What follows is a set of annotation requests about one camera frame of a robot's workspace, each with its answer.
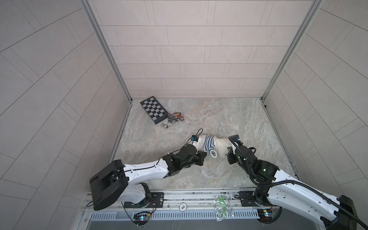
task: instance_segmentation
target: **plastic bag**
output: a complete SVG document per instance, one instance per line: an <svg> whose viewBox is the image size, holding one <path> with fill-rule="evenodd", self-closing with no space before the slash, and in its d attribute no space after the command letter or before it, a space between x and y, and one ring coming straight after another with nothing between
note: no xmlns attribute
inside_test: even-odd
<svg viewBox="0 0 368 230"><path fill-rule="evenodd" d="M183 111L177 110L170 112L167 121L169 123L183 122L184 121Z"/></svg>
<svg viewBox="0 0 368 230"><path fill-rule="evenodd" d="M213 202L217 221L234 217L233 203L225 195L218 196Z"/></svg>

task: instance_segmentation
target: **metal corner post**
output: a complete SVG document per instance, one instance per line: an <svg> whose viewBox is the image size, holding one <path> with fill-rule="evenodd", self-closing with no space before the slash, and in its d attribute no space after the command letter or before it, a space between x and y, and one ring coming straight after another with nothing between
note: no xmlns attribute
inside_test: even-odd
<svg viewBox="0 0 368 230"><path fill-rule="evenodd" d="M284 70L287 62L289 61L290 57L294 53L294 50L298 46L301 38L305 34L310 25L311 21L313 20L314 16L316 15L317 11L319 10L319 6L322 4L323 0L314 0L312 5L310 6L307 14L305 15L303 22L301 23L297 33L294 36L293 41L291 42L290 46L287 48L284 57L282 58L280 65L278 66L275 74L273 75L270 84L268 85L267 89L265 90L264 94L262 95L262 100L265 101L272 87L276 84L277 79L281 75L282 71Z"/></svg>
<svg viewBox="0 0 368 230"><path fill-rule="evenodd" d="M109 49L109 46L106 43L105 38L103 37L103 34L102 34L102 31L101 31L100 27L98 26L96 18L93 15L93 12L92 12L92 9L91 9L91 6L90 6L88 0L80 0L80 1L81 1L82 9L84 10L84 13L86 14L87 19L88 19L89 23L91 24L91 27L92 27L92 29L93 29L96 37L97 37L97 40L101 44L102 50L106 55L107 61L109 62L115 76L119 80L119 83L120 83L121 87L123 88L124 93L128 97L129 102L131 102L132 97L130 96L129 91L128 91L128 89L127 89L127 87L126 87L126 85L123 81L123 78L122 78L121 74L120 74L120 71L117 68L115 60L114 60L114 58L111 54L111 51Z"/></svg>

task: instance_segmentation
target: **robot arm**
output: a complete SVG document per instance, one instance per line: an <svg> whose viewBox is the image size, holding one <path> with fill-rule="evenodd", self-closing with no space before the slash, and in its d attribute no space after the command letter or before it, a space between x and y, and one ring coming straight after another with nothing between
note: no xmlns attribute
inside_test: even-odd
<svg viewBox="0 0 368 230"><path fill-rule="evenodd" d="M278 205L311 221L322 229L355 230L357 222L368 229L357 216L353 201L318 191L288 175L276 165L259 160L255 148L243 146L239 136L229 137L228 162L238 163L257 185L253 198L259 205Z"/></svg>
<svg viewBox="0 0 368 230"><path fill-rule="evenodd" d="M116 201L129 201L145 206L151 193L142 181L178 174L193 164L202 166L207 153L198 151L201 138L193 135L177 154L169 153L157 161L144 164L123 164L114 160L90 180L93 209L104 209Z"/></svg>

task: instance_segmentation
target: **blue and white striped sock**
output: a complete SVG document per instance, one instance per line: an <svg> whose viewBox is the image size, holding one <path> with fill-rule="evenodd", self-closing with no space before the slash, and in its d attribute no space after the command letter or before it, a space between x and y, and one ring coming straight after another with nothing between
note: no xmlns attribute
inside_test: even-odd
<svg viewBox="0 0 368 230"><path fill-rule="evenodd" d="M207 135L205 139L204 151L207 154L210 154L211 157L216 158L217 152L215 147L215 142L213 140L213 136Z"/></svg>

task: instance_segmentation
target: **plastic bag of green pieces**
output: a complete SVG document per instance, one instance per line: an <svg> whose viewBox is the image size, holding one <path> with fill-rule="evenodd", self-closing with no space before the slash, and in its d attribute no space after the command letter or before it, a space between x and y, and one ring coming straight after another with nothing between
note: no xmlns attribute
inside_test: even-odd
<svg viewBox="0 0 368 230"><path fill-rule="evenodd" d="M219 196L214 200L216 220L230 219L234 217L232 202L225 196Z"/></svg>

